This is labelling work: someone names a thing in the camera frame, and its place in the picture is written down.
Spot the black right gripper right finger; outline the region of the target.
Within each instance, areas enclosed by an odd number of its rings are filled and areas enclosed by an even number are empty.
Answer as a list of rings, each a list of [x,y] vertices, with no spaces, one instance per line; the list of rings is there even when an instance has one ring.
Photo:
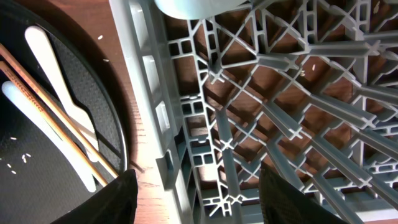
[[[307,198],[265,163],[261,164],[259,176],[259,201],[266,224],[346,224]]]

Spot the wooden chopstick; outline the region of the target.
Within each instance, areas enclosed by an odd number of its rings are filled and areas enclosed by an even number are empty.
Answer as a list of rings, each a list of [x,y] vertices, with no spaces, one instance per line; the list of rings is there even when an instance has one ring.
[[[44,89],[30,76],[22,65],[12,56],[12,54],[1,46],[1,56],[5,61],[1,62],[1,70],[10,79],[10,81],[22,92],[24,98],[39,112],[40,116],[50,125],[56,134],[72,148],[72,154],[88,168],[91,174],[102,185],[108,184],[107,180],[99,173],[95,166],[85,156],[80,148],[72,141],[65,131],[55,122],[55,120],[44,110],[42,103],[45,103],[58,119],[70,130],[70,132],[85,146],[98,160],[98,162],[114,177],[118,173],[108,164],[102,155],[91,145],[91,143],[82,135],[73,121],[65,114],[57,104],[49,97]]]
[[[1,62],[1,71],[9,79],[2,84],[2,92],[56,145],[75,169],[89,192],[94,192],[96,189],[95,179],[102,186],[107,186],[106,179],[4,62]]]

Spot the round black tray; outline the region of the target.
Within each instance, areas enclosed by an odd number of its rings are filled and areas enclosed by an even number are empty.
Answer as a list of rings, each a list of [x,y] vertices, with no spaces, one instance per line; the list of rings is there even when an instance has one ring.
[[[117,172],[127,169],[128,149],[118,112],[78,49],[54,26],[15,1],[1,2],[1,43],[56,99],[50,82],[25,41],[39,26],[54,47],[75,103],[90,116],[99,151]],[[59,148],[5,95],[1,96],[1,222],[51,223],[91,197]]]

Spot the wooden chopstick left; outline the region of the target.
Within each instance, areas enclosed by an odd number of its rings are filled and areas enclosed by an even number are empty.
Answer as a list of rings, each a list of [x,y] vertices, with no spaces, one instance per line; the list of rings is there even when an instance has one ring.
[[[2,92],[56,145],[75,169],[89,192],[94,192],[96,189],[95,179],[102,186],[107,186],[106,179],[4,62],[1,62],[1,71],[9,79],[2,84]]]

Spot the white plastic knife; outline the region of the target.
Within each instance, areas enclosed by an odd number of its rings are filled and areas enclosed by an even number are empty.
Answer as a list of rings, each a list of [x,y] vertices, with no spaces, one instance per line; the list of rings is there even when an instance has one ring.
[[[38,26],[30,26],[25,30],[24,37],[65,110],[62,118],[66,127],[82,141],[89,160],[98,162],[99,146],[93,123],[88,113],[72,100],[46,32]]]

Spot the wooden chopstick right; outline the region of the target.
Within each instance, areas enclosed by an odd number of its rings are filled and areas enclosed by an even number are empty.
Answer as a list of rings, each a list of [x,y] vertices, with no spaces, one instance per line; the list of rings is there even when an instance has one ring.
[[[24,98],[39,112],[40,116],[50,125],[56,134],[72,148],[72,154],[88,168],[91,174],[102,185],[108,184],[107,180],[99,173],[95,166],[85,156],[80,148],[72,141],[65,131],[55,122],[55,120],[44,110],[42,103],[45,103],[58,119],[70,130],[70,132],[85,146],[98,160],[98,162],[114,177],[118,173],[108,164],[102,155],[91,145],[91,143],[82,135],[73,121],[65,114],[57,104],[49,97],[44,89],[30,76],[22,65],[12,56],[12,54],[1,46],[1,56],[5,61],[1,62],[1,70],[10,79],[10,81],[22,92]]]

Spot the grey dishwasher rack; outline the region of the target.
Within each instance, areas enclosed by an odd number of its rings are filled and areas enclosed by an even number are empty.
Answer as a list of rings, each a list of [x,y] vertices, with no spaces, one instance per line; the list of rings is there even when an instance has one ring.
[[[172,223],[262,223],[261,164],[348,223],[397,219],[397,2],[111,12]]]

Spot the light blue small plate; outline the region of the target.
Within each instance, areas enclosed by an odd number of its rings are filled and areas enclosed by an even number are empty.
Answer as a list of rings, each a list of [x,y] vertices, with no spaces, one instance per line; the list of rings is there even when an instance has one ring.
[[[229,11],[245,0],[155,0],[166,15],[184,20],[206,19]]]

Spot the light blue spoon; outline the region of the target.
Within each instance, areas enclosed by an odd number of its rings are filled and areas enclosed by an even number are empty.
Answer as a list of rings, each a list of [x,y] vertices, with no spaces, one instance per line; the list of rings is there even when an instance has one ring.
[[[91,193],[95,192],[96,184],[91,172],[73,155],[69,145],[62,141],[50,125],[41,117],[34,106],[31,105],[28,99],[25,98],[22,92],[11,81],[3,83],[1,90],[5,96],[56,145],[72,165],[87,190]]]

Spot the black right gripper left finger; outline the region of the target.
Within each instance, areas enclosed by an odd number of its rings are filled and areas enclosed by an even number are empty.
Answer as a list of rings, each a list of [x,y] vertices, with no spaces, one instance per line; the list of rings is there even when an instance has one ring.
[[[136,172],[129,169],[52,224],[133,224],[137,195]]]

